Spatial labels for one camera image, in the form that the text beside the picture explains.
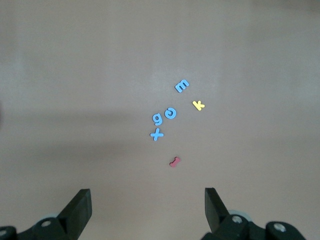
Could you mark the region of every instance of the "letter x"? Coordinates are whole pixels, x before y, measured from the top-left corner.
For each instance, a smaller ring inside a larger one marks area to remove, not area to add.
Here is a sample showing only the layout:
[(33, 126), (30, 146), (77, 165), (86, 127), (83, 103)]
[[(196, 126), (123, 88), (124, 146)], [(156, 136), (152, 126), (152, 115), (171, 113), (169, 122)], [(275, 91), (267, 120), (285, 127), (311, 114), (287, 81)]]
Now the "letter x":
[(151, 133), (151, 134), (150, 134), (150, 136), (153, 137), (153, 141), (157, 141), (157, 140), (158, 140), (158, 137), (163, 137), (163, 136), (164, 136), (164, 134), (161, 133), (161, 132), (159, 132), (159, 131), (160, 131), (160, 129), (157, 127), (157, 128), (155, 129), (155, 133)]

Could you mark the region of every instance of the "metal screw head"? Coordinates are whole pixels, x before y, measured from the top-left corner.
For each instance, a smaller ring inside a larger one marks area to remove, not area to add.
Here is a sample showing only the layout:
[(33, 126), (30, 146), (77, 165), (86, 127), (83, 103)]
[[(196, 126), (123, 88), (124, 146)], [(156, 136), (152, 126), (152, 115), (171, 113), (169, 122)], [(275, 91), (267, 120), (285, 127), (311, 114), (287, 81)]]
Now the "metal screw head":
[(0, 231), (0, 237), (4, 236), (7, 234), (7, 230), (1, 230)]
[(239, 217), (239, 216), (233, 216), (233, 217), (232, 217), (232, 221), (233, 221), (234, 223), (236, 223), (236, 224), (242, 223), (242, 219), (241, 219), (241, 217)]
[(283, 226), (281, 223), (275, 223), (273, 227), (282, 233), (284, 233), (287, 230), (286, 227)]
[(44, 221), (43, 223), (41, 223), (41, 227), (47, 227), (51, 224), (51, 221), (50, 220), (47, 220), (47, 221)]

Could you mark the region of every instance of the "silver bolt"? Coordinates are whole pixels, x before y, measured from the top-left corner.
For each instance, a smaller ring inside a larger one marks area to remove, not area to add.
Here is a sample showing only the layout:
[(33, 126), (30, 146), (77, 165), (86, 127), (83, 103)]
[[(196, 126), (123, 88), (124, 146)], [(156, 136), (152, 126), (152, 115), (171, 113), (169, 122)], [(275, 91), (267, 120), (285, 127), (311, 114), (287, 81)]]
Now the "silver bolt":
[(242, 223), (242, 219), (241, 219), (241, 217), (239, 217), (239, 216), (233, 216), (233, 217), (232, 217), (232, 221), (233, 221), (234, 223), (236, 223), (236, 224)]
[(4, 236), (7, 234), (7, 230), (1, 230), (0, 231), (0, 237)]
[(287, 229), (285, 226), (283, 226), (281, 223), (275, 223), (274, 228), (282, 233), (284, 233)]
[(51, 224), (51, 221), (50, 220), (47, 220), (47, 221), (44, 221), (43, 223), (41, 223), (41, 227), (47, 227)]

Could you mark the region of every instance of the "letter m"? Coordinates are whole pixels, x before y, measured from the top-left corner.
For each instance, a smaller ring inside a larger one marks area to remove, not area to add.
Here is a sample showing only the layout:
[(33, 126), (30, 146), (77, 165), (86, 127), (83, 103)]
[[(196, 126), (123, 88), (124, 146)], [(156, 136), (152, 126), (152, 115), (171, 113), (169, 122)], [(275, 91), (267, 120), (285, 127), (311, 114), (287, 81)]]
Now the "letter m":
[(181, 82), (179, 82), (177, 85), (175, 85), (175, 89), (179, 92), (182, 93), (182, 91), (184, 89), (186, 89), (186, 87), (189, 86), (189, 83), (187, 82), (187, 80), (183, 79), (181, 80)]

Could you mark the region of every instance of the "beige table surface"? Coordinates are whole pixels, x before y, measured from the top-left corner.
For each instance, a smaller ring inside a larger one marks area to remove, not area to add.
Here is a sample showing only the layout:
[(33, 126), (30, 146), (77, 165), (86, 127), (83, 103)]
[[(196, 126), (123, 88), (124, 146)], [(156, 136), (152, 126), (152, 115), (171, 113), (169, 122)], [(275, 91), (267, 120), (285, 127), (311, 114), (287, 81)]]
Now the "beige table surface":
[(0, 0), (0, 104), (0, 226), (90, 188), (80, 240), (199, 240), (214, 187), (320, 239), (318, 0)]

